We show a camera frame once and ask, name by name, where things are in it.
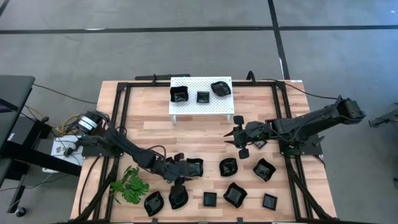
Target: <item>black leg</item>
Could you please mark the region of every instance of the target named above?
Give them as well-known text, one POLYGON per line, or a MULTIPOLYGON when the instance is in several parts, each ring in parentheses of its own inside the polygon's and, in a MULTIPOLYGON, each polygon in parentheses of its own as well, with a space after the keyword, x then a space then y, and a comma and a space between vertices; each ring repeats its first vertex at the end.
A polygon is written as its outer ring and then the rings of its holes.
POLYGON ((64 172, 77 177, 80 176, 80 166, 63 161, 62 159, 50 156, 43 152, 25 148, 14 142, 7 141, 2 156, 38 165, 47 169, 64 172))
POLYGON ((20 180, 29 170, 29 165, 25 162, 12 160, 11 166, 7 171, 6 179, 20 180))
POLYGON ((14 196, 12 197, 10 206, 7 209, 7 213, 14 213, 17 210, 19 200, 21 199, 22 194, 24 193, 25 190, 25 186, 22 184, 24 182, 24 179, 25 175, 23 175, 21 180, 19 181, 18 188, 15 191, 14 196))

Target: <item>white pegboard shelf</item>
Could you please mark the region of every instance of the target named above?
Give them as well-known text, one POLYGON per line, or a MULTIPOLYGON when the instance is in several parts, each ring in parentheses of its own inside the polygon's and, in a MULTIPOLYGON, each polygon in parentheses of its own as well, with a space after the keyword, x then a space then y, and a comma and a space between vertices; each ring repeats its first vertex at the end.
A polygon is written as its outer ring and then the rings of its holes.
POLYGON ((210 115, 222 114, 227 115, 228 119, 234 114, 234 100, 231 77, 173 77, 171 78, 170 87, 187 86, 188 101, 186 102, 170 102, 169 115, 210 115), (223 81, 228 84, 231 94, 219 97, 211 90, 211 84, 223 81), (197 92, 208 91, 210 94, 209 103, 197 103, 197 92))

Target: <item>concrete floor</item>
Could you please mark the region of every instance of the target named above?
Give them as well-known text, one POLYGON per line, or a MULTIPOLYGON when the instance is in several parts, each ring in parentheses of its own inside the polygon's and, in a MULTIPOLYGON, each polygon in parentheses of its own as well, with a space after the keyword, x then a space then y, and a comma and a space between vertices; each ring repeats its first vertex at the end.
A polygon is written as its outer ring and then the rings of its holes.
MULTIPOLYGON (((280 26, 398 23, 393 0, 278 0, 275 8, 280 26)), ((263 0, 11 0, 0 17, 1 30, 271 24, 263 0)), ((357 100, 369 119, 394 108, 398 30, 281 35, 290 77, 303 80, 308 92, 357 100)), ((246 77, 248 70, 257 78, 282 78, 273 31, 0 35, 2 74, 33 75, 37 84, 90 101, 97 99, 103 80, 133 80, 153 73, 237 79, 246 77)), ((308 101, 312 110, 332 103, 311 96, 308 101)), ((53 124, 93 109, 36 87, 27 105, 49 116, 53 124)), ((342 220, 396 223, 396 131, 393 125, 372 129, 363 121, 323 133, 326 172, 342 220)), ((31 185, 46 177, 37 169, 29 175, 31 185)), ((23 218, 5 213, 12 191, 1 192, 0 217, 3 223, 66 221, 76 185, 77 178, 66 177, 26 190, 21 206, 30 213, 23 218)), ((15 186, 5 181, 2 189, 15 186)))

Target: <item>wooden table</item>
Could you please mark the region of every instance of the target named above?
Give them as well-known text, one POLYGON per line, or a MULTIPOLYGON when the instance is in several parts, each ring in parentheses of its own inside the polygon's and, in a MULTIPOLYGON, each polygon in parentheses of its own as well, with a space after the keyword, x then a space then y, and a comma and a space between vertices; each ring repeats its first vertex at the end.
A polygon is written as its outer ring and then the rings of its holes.
MULTIPOLYGON (((302 82, 291 84, 301 90, 304 89, 302 82)), ((116 85, 117 82, 103 82, 99 94, 98 109, 109 115, 112 113, 116 85)), ((287 93, 293 117, 310 111, 307 98, 303 93, 289 86, 287 86, 287 93)), ((245 122, 276 118, 270 87, 234 87, 233 94, 235 115, 243 115, 245 122)), ((236 222, 237 217, 243 217, 245 222, 292 221, 295 219, 285 161, 279 153, 277 141, 269 141, 261 150, 254 145, 248 146, 250 157, 243 160, 238 159, 238 149, 224 143, 231 137, 223 138, 224 134, 232 130, 233 124, 228 124, 223 116, 179 116, 177 124, 173 125, 168 113, 169 98, 168 87, 132 88, 126 121, 127 137, 143 148, 161 144, 167 149, 167 157, 184 152, 185 158, 202 158, 204 160, 203 177, 185 183, 189 201, 184 207, 172 210, 169 203, 171 184, 166 183, 158 175, 152 175, 142 170, 139 176, 150 185, 148 195, 159 190, 165 200, 163 209, 156 216, 148 217, 143 206, 146 196, 143 196, 138 205, 127 203, 124 199, 119 198, 122 204, 113 203, 112 222, 151 222, 152 218, 158 218, 160 222, 236 222), (231 177, 221 177, 219 163, 228 157, 238 159, 238 173, 231 177), (264 158, 277 169, 268 182, 264 182, 252 171, 260 158, 264 158), (237 183, 248 192, 243 205, 238 209, 223 198, 228 185, 232 182, 237 183), (216 208, 203 206, 203 192, 217 193, 216 208), (261 207, 264 193, 278 197, 276 211, 261 207)), ((280 93, 279 98, 281 110, 284 111, 280 93)), ((94 159, 89 158, 84 161, 71 218, 78 215, 81 188, 94 159)), ((97 191, 102 160, 101 158, 97 162, 88 178, 81 203, 82 209, 88 205, 97 191)), ((335 217, 335 208, 322 163, 313 156, 302 156, 302 161, 309 191, 325 211, 335 217)), ((121 158, 118 179, 129 165, 136 166, 132 158, 125 154, 121 158)), ((297 192, 301 214, 302 217, 305 217, 302 194, 299 189, 297 192)), ((100 218, 104 217, 107 198, 108 191, 103 197, 100 218)))

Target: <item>cable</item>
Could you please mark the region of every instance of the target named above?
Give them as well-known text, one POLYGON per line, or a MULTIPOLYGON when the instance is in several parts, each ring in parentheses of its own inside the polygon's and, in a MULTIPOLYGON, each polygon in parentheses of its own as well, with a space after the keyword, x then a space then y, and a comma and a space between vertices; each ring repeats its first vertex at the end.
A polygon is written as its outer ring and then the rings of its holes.
POLYGON ((29 119, 29 120, 31 120, 31 121, 33 121, 33 122, 36 122, 36 121, 34 121, 31 117, 27 116, 26 114, 24 114, 24 113, 22 113, 22 112, 21 112, 21 114, 24 115, 27 119, 29 119))
POLYGON ((44 88, 44 89, 46 89, 46 90, 53 91, 54 93, 58 93, 59 95, 66 96, 66 97, 69 97, 69 98, 74 99, 74 100, 77 100, 77 101, 81 101, 81 102, 84 102, 84 103, 91 103, 91 104, 95 104, 95 105, 97 104, 96 102, 90 102, 90 101, 86 101, 86 100, 81 100, 81 99, 75 98, 75 97, 73 97, 73 96, 69 96, 69 95, 66 95, 66 94, 64 94, 64 93, 60 93, 60 92, 58 92, 58 91, 56 91, 56 90, 50 89, 50 88, 45 87, 45 86, 42 86, 42 85, 38 85, 38 84, 35 84, 35 83, 34 83, 33 85, 34 85, 34 86, 37 86, 37 87, 44 88))
POLYGON ((306 91, 303 91, 303 90, 301 90, 301 89, 299 89, 299 88, 297 88, 297 87, 295 87, 295 86, 293 86, 291 84, 288 84, 286 82, 282 82, 282 81, 279 81, 279 80, 275 80, 275 79, 271 79, 271 78, 264 78, 263 80, 272 80, 272 81, 278 82, 278 83, 285 83, 285 85, 288 85, 288 86, 290 86, 292 88, 295 88, 296 90, 298 90, 298 91, 300 91, 300 92, 302 92, 302 93, 304 93, 306 95, 310 95, 310 96, 314 96, 314 97, 318 97, 318 98, 323 98, 323 99, 329 99, 329 100, 338 100, 338 98, 334 98, 334 97, 318 96, 318 95, 315 95, 315 94, 307 93, 306 91))
POLYGON ((321 161, 321 163, 323 164, 323 166, 326 168, 326 164, 325 161, 323 161, 323 159, 317 155, 313 155, 315 158, 317 158, 319 161, 321 161))
POLYGON ((81 166, 81 164, 80 164, 80 162, 79 162, 79 160, 73 155, 73 154, 70 154, 70 156, 72 156, 73 158, 75 158, 76 159, 76 161, 77 161, 77 163, 79 164, 79 166, 81 166))
POLYGON ((66 119, 65 122, 62 124, 61 133, 67 134, 67 131, 64 131, 64 128, 65 128, 65 126, 67 125, 67 122, 70 121, 70 120, 73 119, 73 118, 77 118, 77 120, 78 120, 78 119, 79 119, 79 116, 80 116, 80 115, 75 114, 75 115, 70 116, 68 119, 66 119))
POLYGON ((25 105, 25 107, 29 110, 29 112, 30 112, 32 115, 33 115, 33 113, 31 112, 31 110, 34 111, 35 113, 37 113, 37 114, 41 117, 40 120, 43 120, 44 115, 43 115, 42 113, 38 112, 37 110, 35 110, 34 108, 32 108, 32 107, 30 107, 30 106, 25 105))
MULTIPOLYGON (((35 185, 35 186, 33 186, 33 187, 25 187, 25 189, 33 189, 33 188, 39 187, 39 186, 42 185, 42 184, 52 183, 52 182, 55 182, 56 180, 59 180, 59 179, 61 179, 61 178, 64 178, 64 177, 69 176, 69 174, 67 174, 67 175, 63 175, 63 176, 61 176, 61 177, 57 177, 57 178, 55 178, 55 179, 53 179, 53 180, 46 181, 51 175, 52 175, 52 174, 48 175, 43 181, 41 181, 41 183, 39 183, 39 184, 37 184, 37 185, 35 185)), ((7 188, 7 189, 0 190, 0 192, 3 192, 3 191, 5 191, 5 190, 19 189, 19 188, 20 188, 20 187, 11 187, 11 188, 7 188)))
POLYGON ((100 158, 100 157, 97 157, 97 158, 94 160, 94 162, 93 162, 93 164, 91 165, 91 167, 88 169, 88 173, 87 173, 85 182, 84 182, 84 184, 83 184, 83 187, 81 188, 80 199, 79 199, 79 215, 81 215, 81 200, 82 200, 82 198, 83 198, 83 192, 85 191, 88 177, 90 176, 90 173, 91 173, 91 171, 93 170, 93 167, 94 167, 94 165, 97 163, 97 161, 98 161, 99 158, 100 158))

